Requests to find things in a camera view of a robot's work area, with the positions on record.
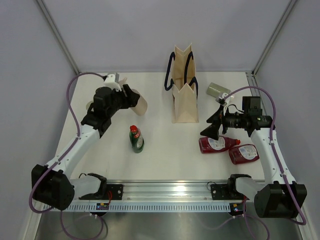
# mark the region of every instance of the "cylindrical container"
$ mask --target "cylindrical container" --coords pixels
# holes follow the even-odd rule
[[[257,161],[259,154],[252,144],[245,144],[229,149],[229,156],[233,164],[245,164]]]
[[[214,140],[207,136],[199,138],[199,147],[203,154],[221,153],[240,143],[240,140],[226,136],[220,136],[219,140]]]
[[[136,154],[141,153],[145,146],[145,140],[142,137],[140,129],[137,128],[135,125],[130,126],[129,137],[132,145],[132,150]]]
[[[209,94],[214,98],[218,97],[220,93],[229,94],[231,93],[231,90],[213,82],[210,83],[208,89],[206,90],[206,94]]]
[[[142,116],[146,113],[147,108],[148,108],[148,103],[147,101],[144,99],[144,97],[135,89],[132,89],[132,91],[136,94],[139,94],[139,100],[138,103],[135,107],[131,107],[132,111],[135,112],[135,114],[137,114],[138,116]]]

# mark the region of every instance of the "beige object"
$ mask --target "beige object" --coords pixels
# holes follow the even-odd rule
[[[120,87],[122,88],[122,86],[124,84],[126,84],[127,82],[127,78],[125,77],[124,79],[122,79],[121,81],[118,82],[118,84],[120,85]],[[137,114],[138,116],[142,116],[146,113],[147,108],[148,108],[148,103],[147,101],[144,99],[144,97],[135,89],[132,89],[132,91],[136,94],[140,95],[140,98],[138,100],[138,103],[135,107],[130,107],[130,109],[132,109],[132,111],[135,112],[135,114]],[[94,101],[90,101],[86,104],[85,108],[86,110],[89,109],[90,105],[93,103]]]
[[[182,51],[177,46],[174,47],[175,60],[171,65],[171,76],[174,82],[172,86],[173,123],[198,123],[197,91],[195,84],[189,86],[192,78],[196,75],[195,60],[190,58],[187,67],[186,82],[184,84],[184,73],[188,55],[192,52],[191,44]]]
[[[142,116],[146,113],[147,108],[148,108],[148,103],[147,101],[144,99],[144,97],[135,89],[132,89],[133,92],[135,92],[136,94],[140,95],[140,98],[138,100],[138,103],[135,107],[131,107],[132,111],[135,112],[135,114],[137,114],[138,116]]]

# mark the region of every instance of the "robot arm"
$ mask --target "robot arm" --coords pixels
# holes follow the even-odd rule
[[[226,93],[217,98],[217,102],[221,104],[220,108],[207,120],[207,123],[211,125],[200,134],[218,140],[221,125],[223,134],[228,128],[245,129],[259,153],[265,178],[265,184],[259,184],[249,175],[233,174],[227,183],[229,195],[243,194],[252,200],[260,218],[295,218],[298,210],[290,196],[283,175],[286,176],[300,208],[307,196],[307,190],[304,184],[296,183],[288,170],[278,145],[276,130],[273,128],[274,147],[284,169],[284,173],[281,172],[270,141],[270,128],[273,120],[270,116],[262,115],[260,97],[244,96],[242,99],[243,113],[230,113],[228,104],[223,101],[225,96]]]
[[[32,196],[33,199],[50,205],[59,210],[66,209],[73,199],[90,196],[102,199],[106,194],[107,179],[89,173],[79,179],[70,179],[78,162],[87,150],[95,144],[111,125],[111,117],[119,109],[137,106],[140,95],[133,92],[127,84],[120,86],[119,75],[109,74],[104,78],[103,87],[95,91],[86,116],[81,121],[80,135],[44,166],[36,165],[31,172],[32,187],[50,168],[54,168],[39,183]]]

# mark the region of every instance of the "metal floor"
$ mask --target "metal floor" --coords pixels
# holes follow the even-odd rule
[[[254,215],[252,203],[247,204],[247,212]],[[94,237],[100,230],[99,220],[93,217],[79,217],[87,213],[65,212],[63,222],[70,234],[80,239]],[[230,218],[227,213],[107,213],[99,240],[251,240],[245,220],[236,218],[219,230],[210,230]],[[263,219],[270,230],[271,240],[301,240],[297,225],[286,219]],[[267,239],[264,227],[249,219],[256,239]],[[35,237],[36,240],[68,240],[60,225],[60,213],[43,214]]]

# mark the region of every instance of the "brown paper bag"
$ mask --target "brown paper bag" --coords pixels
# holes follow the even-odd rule
[[[168,86],[170,68],[172,78]],[[166,91],[172,89],[172,122],[198,123],[198,82],[191,44],[184,51],[177,46],[174,47],[165,75],[164,88]]]

